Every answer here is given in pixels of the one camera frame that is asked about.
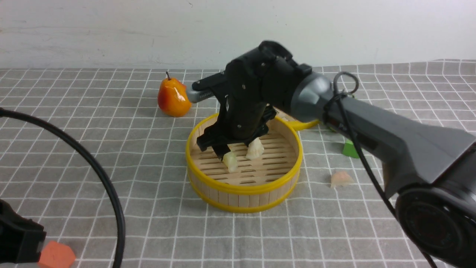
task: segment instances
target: white wall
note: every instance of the white wall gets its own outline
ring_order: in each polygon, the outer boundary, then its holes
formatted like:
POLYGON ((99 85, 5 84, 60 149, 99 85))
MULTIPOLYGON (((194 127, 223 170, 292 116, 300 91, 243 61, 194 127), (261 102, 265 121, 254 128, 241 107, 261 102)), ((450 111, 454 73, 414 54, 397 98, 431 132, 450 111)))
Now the white wall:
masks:
POLYGON ((311 65, 476 59, 474 0, 0 0, 0 67, 224 68, 276 40, 311 65))

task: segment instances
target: green block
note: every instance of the green block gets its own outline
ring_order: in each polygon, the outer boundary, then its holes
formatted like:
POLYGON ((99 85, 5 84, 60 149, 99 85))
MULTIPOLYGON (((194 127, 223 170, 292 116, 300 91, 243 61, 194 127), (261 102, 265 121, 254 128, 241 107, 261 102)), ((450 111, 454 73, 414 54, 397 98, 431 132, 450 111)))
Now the green block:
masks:
POLYGON ((351 140, 346 140, 346 143, 344 144, 344 149, 342 150, 342 154, 353 158, 359 158, 354 144, 351 140))

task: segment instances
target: yellow steamer rim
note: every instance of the yellow steamer rim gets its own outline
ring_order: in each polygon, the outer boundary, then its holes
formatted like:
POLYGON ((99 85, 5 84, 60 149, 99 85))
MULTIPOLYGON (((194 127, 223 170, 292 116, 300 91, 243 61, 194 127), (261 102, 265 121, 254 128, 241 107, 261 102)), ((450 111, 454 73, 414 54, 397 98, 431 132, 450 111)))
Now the yellow steamer rim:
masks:
POLYGON ((280 117, 270 120, 269 133, 260 137, 265 151, 258 159, 245 158, 244 144, 230 144, 238 169, 229 173, 211 148, 201 152, 196 143, 217 116, 202 120, 187 140, 187 173, 198 196, 214 207, 236 213, 264 211, 283 202, 296 186, 303 158, 302 145, 293 127, 280 117))
POLYGON ((314 121, 311 121, 311 122, 307 122, 307 123, 303 123, 301 121, 299 121, 298 119, 290 116, 289 114, 279 110, 279 109, 276 109, 276 112, 277 112, 277 117, 283 119, 284 121, 286 121, 290 127, 292 127, 295 131, 301 131, 301 130, 305 130, 305 129, 309 129, 313 126, 316 126, 317 124, 319 124, 319 120, 314 120, 314 121))

